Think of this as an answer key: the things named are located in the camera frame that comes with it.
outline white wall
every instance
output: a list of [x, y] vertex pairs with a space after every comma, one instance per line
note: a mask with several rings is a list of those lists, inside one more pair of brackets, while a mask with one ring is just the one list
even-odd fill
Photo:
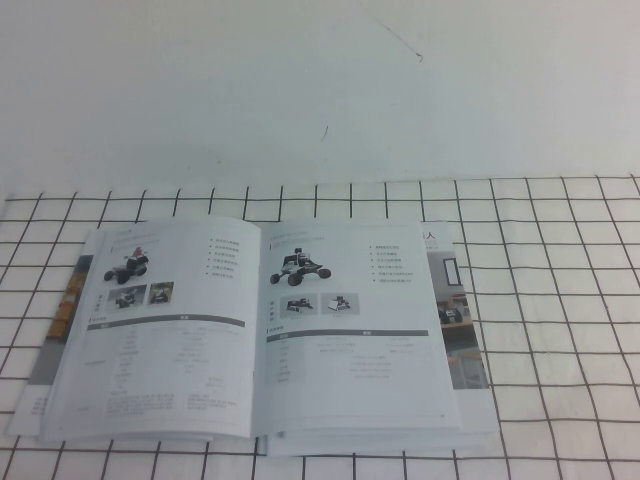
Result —
[[629, 0], [3, 0], [1, 178], [625, 174], [639, 18]]

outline booklet page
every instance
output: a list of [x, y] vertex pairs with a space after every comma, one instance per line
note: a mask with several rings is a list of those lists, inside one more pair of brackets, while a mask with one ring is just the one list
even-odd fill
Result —
[[263, 230], [258, 434], [458, 423], [419, 225]]
[[227, 218], [103, 234], [43, 438], [248, 436], [260, 230]]

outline white grid paper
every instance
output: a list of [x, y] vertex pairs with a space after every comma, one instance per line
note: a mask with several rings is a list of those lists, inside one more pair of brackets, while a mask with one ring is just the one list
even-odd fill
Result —
[[640, 478], [640, 189], [633, 177], [165, 189], [10, 197], [0, 213], [0, 429], [86, 232], [167, 215], [444, 219], [501, 431], [473, 451], [272, 459], [253, 441], [0, 434], [3, 479]]

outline black grid line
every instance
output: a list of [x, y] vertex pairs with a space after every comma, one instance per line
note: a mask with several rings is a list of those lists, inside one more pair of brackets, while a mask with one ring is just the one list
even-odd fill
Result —
[[[613, 213], [611, 213], [611, 207], [609, 206], [609, 202], [611, 200], [608, 200], [607, 196], [604, 193], [604, 188], [602, 187], [602, 181], [600, 180], [600, 177], [596, 176], [596, 180], [598, 181], [598, 187], [600, 187], [600, 192], [602, 193], [602, 200], [604, 201], [604, 205], [607, 208], [607, 213], [609, 214], [609, 219], [611, 220], [611, 224], [613, 225], [613, 228], [616, 230], [616, 235], [618, 235], [618, 238], [620, 239], [620, 244], [622, 245], [624, 254], [627, 257], [627, 261], [629, 262], [629, 267], [630, 267], [629, 269], [633, 272], [633, 276], [636, 279], [636, 284], [638, 285], [638, 288], [640, 288], [640, 278], [638, 278], [638, 272], [633, 267], [633, 261], [631, 260], [631, 256], [629, 255], [629, 250], [627, 249], [627, 246], [624, 244], [622, 240], [622, 234], [620, 233], [620, 229], [618, 228], [618, 222], [620, 222], [620, 220], [616, 221], [613, 217]], [[636, 186], [636, 188], [638, 188], [638, 184], [636, 183], [635, 178], [633, 179], [633, 183]]]
[[[589, 255], [589, 249], [587, 248], [587, 246], [584, 243], [584, 238], [582, 237], [582, 231], [580, 230], [580, 227], [578, 225], [578, 222], [576, 221], [576, 215], [573, 211], [573, 207], [571, 205], [571, 202], [569, 201], [569, 191], [567, 190], [567, 183], [565, 181], [564, 178], [561, 178], [562, 181], [562, 186], [564, 188], [564, 192], [567, 195], [567, 201], [569, 203], [569, 210], [571, 212], [571, 217], [573, 218], [573, 221], [575, 223], [576, 226], [576, 230], [578, 231], [578, 237], [580, 238], [580, 242], [582, 243], [582, 247], [584, 249], [584, 253], [587, 257], [587, 262], [589, 263], [590, 267], [593, 267], [593, 262], [591, 261], [591, 256]], [[631, 367], [629, 366], [629, 362], [627, 360], [627, 357], [625, 355], [625, 352], [622, 348], [622, 345], [620, 344], [620, 338], [618, 337], [618, 332], [616, 331], [616, 327], [615, 324], [613, 322], [613, 320], [611, 319], [611, 312], [609, 311], [609, 308], [607, 306], [607, 302], [605, 300], [605, 295], [602, 293], [602, 288], [600, 286], [600, 281], [598, 280], [598, 276], [596, 275], [595, 271], [592, 271], [593, 273], [593, 280], [596, 283], [596, 286], [598, 287], [598, 295], [600, 297], [600, 299], [602, 300], [602, 303], [604, 305], [604, 310], [606, 312], [607, 315], [607, 319], [609, 320], [609, 323], [611, 325], [611, 330], [613, 331], [613, 336], [616, 340], [616, 344], [618, 345], [618, 349], [620, 351], [620, 356], [622, 357], [622, 361], [625, 364], [625, 367], [627, 368], [627, 371], [629, 372], [629, 378], [631, 378], [631, 383], [633, 383], [635, 385], [636, 381], [635, 378], [633, 377], [633, 372], [631, 371]], [[638, 405], [640, 406], [640, 395], [638, 395], [638, 389], [634, 387], [634, 392], [636, 395], [636, 400], [638, 401]]]
[[100, 480], [104, 480], [104, 476], [107, 474], [107, 464], [109, 463], [109, 457], [111, 456], [112, 449], [113, 440], [110, 440], [109, 447], [107, 448], [106, 455], [104, 456], [104, 464], [102, 465], [102, 474], [100, 475]]
[[[22, 234], [20, 235], [20, 239], [16, 242], [16, 248], [13, 249], [13, 253], [11, 254], [11, 257], [9, 258], [9, 263], [6, 265], [7, 267], [9, 267], [11, 265], [11, 263], [13, 262], [13, 259], [16, 257], [16, 253], [18, 253], [18, 249], [20, 248], [20, 243], [22, 242], [22, 239], [24, 238], [24, 236], [27, 234], [27, 230], [29, 229], [29, 225], [31, 224], [31, 222], [33, 221], [33, 216], [36, 214], [36, 210], [38, 209], [38, 205], [40, 205], [40, 197], [42, 197], [42, 194], [40, 194], [40, 196], [37, 198], [36, 200], [36, 204], [33, 206], [33, 210], [31, 211], [31, 215], [29, 216], [29, 219], [26, 222], [26, 225], [24, 226], [24, 229], [22, 230]], [[0, 276], [0, 285], [2, 284], [5, 275], [7, 274], [7, 271], [9, 269], [7, 268], [2, 275]]]
[[458, 470], [458, 457], [456, 457], [456, 451], [453, 450], [451, 453], [453, 455], [453, 468], [456, 472], [456, 480], [460, 480], [460, 471]]
[[[489, 180], [489, 186], [491, 187], [491, 195], [494, 198], [493, 201], [493, 205], [495, 208], [495, 213], [496, 213], [496, 218], [498, 219], [498, 228], [500, 229], [500, 236], [502, 237], [502, 242], [504, 243], [505, 241], [505, 236], [504, 236], [504, 230], [502, 228], [502, 222], [500, 220], [500, 211], [498, 209], [498, 204], [495, 201], [495, 193], [493, 190], [493, 181]], [[504, 248], [504, 254], [507, 258], [507, 265], [509, 266], [509, 273], [511, 274], [511, 282], [513, 284], [513, 290], [515, 292], [515, 297], [516, 297], [516, 302], [518, 304], [518, 310], [520, 312], [520, 320], [524, 320], [524, 310], [522, 309], [522, 303], [520, 302], [520, 296], [518, 294], [518, 285], [516, 284], [516, 278], [515, 275], [513, 273], [513, 269], [511, 268], [511, 258], [509, 256], [509, 249], [506, 247], [506, 245], [503, 246]], [[538, 367], [536, 365], [536, 359], [535, 356], [532, 352], [532, 347], [531, 347], [531, 338], [529, 337], [529, 330], [527, 329], [527, 324], [524, 323], [524, 321], [522, 322], [522, 328], [524, 329], [524, 336], [527, 340], [527, 346], [529, 347], [529, 353], [530, 353], [530, 358], [531, 358], [531, 363], [533, 364], [533, 374], [536, 377], [536, 383], [540, 384], [540, 374], [538, 373]], [[553, 425], [551, 424], [551, 420], [549, 420], [549, 411], [547, 409], [547, 402], [544, 398], [544, 394], [542, 393], [542, 387], [540, 387], [538, 389], [538, 393], [540, 394], [540, 400], [542, 402], [542, 409], [544, 410], [544, 415], [547, 419], [547, 424], [549, 426], [549, 432], [551, 433], [551, 443], [553, 446], [553, 453], [556, 457], [556, 459], [558, 458], [558, 447], [556, 445], [556, 437], [555, 437], [555, 433], [553, 431]], [[560, 460], [556, 460], [556, 465], [558, 467], [558, 476], [560, 477], [560, 480], [562, 480], [562, 468], [560, 467]]]
[[51, 480], [55, 480], [56, 475], [58, 474], [58, 466], [60, 465], [60, 458], [62, 458], [62, 451], [64, 450], [64, 446], [67, 442], [62, 442], [60, 445], [60, 450], [58, 451], [58, 458], [56, 458], [56, 465], [53, 468], [53, 473], [51, 474]]
[[[531, 199], [531, 187], [529, 185], [529, 180], [525, 179], [525, 182], [527, 184], [527, 192], [529, 194], [529, 199]], [[536, 207], [535, 207], [535, 204], [534, 204], [533, 200], [531, 200], [531, 210], [533, 212], [534, 218], [537, 221], [538, 214], [536, 212]], [[544, 235], [542, 233], [542, 229], [540, 228], [540, 224], [538, 224], [538, 234], [540, 235], [540, 239], [542, 240], [542, 247], [544, 249], [544, 253], [545, 253], [545, 257], [547, 259], [547, 262], [549, 263], [549, 266], [551, 266], [551, 257], [549, 256], [549, 249], [547, 248], [547, 245], [544, 242]], [[609, 468], [609, 475], [611, 476], [612, 479], [614, 479], [615, 475], [613, 473], [613, 467], [611, 466], [611, 462], [609, 462], [609, 455], [607, 453], [607, 445], [606, 445], [606, 442], [604, 441], [604, 436], [602, 434], [602, 427], [600, 426], [600, 419], [599, 419], [599, 416], [598, 416], [598, 409], [596, 407], [596, 401], [593, 398], [593, 392], [591, 391], [591, 386], [589, 385], [589, 382], [587, 381], [587, 375], [586, 375], [586, 373], [584, 371], [584, 367], [582, 365], [582, 359], [581, 359], [581, 357], [580, 357], [580, 355], [578, 353], [578, 347], [576, 346], [576, 340], [575, 340], [575, 336], [573, 334], [573, 329], [571, 328], [571, 322], [569, 322], [569, 316], [567, 315], [567, 309], [565, 307], [562, 295], [560, 295], [560, 288], [558, 287], [558, 280], [556, 279], [556, 274], [553, 271], [553, 269], [550, 269], [550, 270], [551, 270], [551, 277], [553, 279], [554, 288], [555, 288], [556, 292], [559, 295], [558, 296], [558, 301], [560, 303], [560, 308], [562, 309], [562, 314], [564, 316], [565, 324], [566, 324], [567, 330], [569, 332], [569, 337], [571, 338], [571, 345], [573, 346], [573, 352], [572, 353], [575, 354], [576, 360], [578, 362], [578, 366], [580, 367], [580, 375], [582, 376], [582, 380], [587, 385], [587, 393], [589, 395], [589, 400], [591, 401], [591, 406], [593, 407], [593, 414], [594, 414], [595, 421], [596, 421], [596, 427], [598, 429], [598, 436], [600, 438], [600, 443], [602, 444], [602, 452], [604, 454], [604, 458], [607, 461], [607, 467]]]
[[209, 210], [208, 210], [208, 212], [207, 212], [207, 213], [208, 213], [209, 215], [211, 215], [211, 206], [213, 205], [213, 194], [214, 194], [215, 192], [216, 192], [216, 189], [215, 189], [215, 187], [213, 187], [213, 188], [211, 189], [211, 195], [209, 196], [209, 199], [208, 199], [208, 200], [209, 200]]
[[158, 454], [160, 453], [160, 446], [162, 442], [158, 442], [158, 446], [156, 447], [156, 453], [153, 456], [153, 468], [151, 469], [151, 480], [156, 477], [156, 467], [158, 465]]
[[253, 446], [253, 465], [251, 466], [251, 480], [255, 480], [256, 478], [256, 463], [258, 461], [258, 439], [256, 438], [255, 444]]
[[[460, 198], [459, 195], [459, 191], [458, 191], [458, 182], [454, 181], [453, 185], [455, 187], [455, 191], [456, 191], [456, 197]], [[458, 215], [460, 215], [460, 218], [462, 218], [462, 208], [460, 206], [460, 202], [458, 201]], [[462, 227], [462, 238], [465, 241], [465, 253], [467, 255], [467, 258], [470, 259], [470, 255], [469, 255], [469, 247], [468, 245], [466, 245], [466, 240], [467, 240], [467, 234], [464, 228], [464, 223], [461, 224]], [[475, 287], [475, 279], [473, 276], [473, 270], [469, 271], [469, 277], [470, 277], [470, 281], [471, 281], [471, 289], [473, 290], [473, 292], [471, 293], [471, 295], [473, 296], [474, 299], [474, 303], [476, 305], [477, 308], [477, 316], [478, 316], [478, 326], [480, 327], [480, 338], [482, 339], [482, 345], [486, 345], [486, 338], [485, 338], [485, 332], [484, 332], [484, 326], [482, 325], [482, 314], [480, 312], [480, 308], [478, 307], [478, 296], [475, 293], [476, 287]], [[489, 362], [489, 357], [485, 357], [485, 364], [486, 364], [486, 368], [487, 368], [487, 376], [489, 377], [489, 385], [492, 386], [493, 385], [493, 375], [491, 372], [491, 363]], [[498, 419], [498, 423], [500, 423], [500, 409], [498, 408], [498, 399], [496, 397], [496, 392], [495, 389], [491, 388], [491, 395], [493, 396], [493, 405], [495, 406], [496, 409], [496, 417]], [[509, 457], [507, 456], [507, 446], [504, 440], [504, 432], [502, 431], [502, 425], [500, 425], [500, 443], [502, 445], [502, 451], [504, 452], [504, 460], [505, 460], [505, 465], [507, 467], [507, 476], [509, 478], [509, 480], [511, 480], [511, 466], [509, 465]]]
[[207, 473], [207, 459], [209, 458], [209, 442], [204, 449], [204, 459], [202, 460], [202, 474], [200, 475], [200, 480], [204, 480], [204, 476]]
[[424, 213], [424, 196], [422, 194], [422, 182], [418, 182], [418, 187], [420, 188], [420, 211], [422, 213], [422, 221], [426, 222], [427, 218]]

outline open booklet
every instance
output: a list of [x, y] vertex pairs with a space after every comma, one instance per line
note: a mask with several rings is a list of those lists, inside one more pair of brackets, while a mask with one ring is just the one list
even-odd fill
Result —
[[[217, 217], [95, 232], [9, 430], [264, 436], [275, 455], [476, 444], [495, 413], [462, 287], [434, 297], [425, 238], [418, 224]], [[449, 355], [448, 323], [471, 328]]]

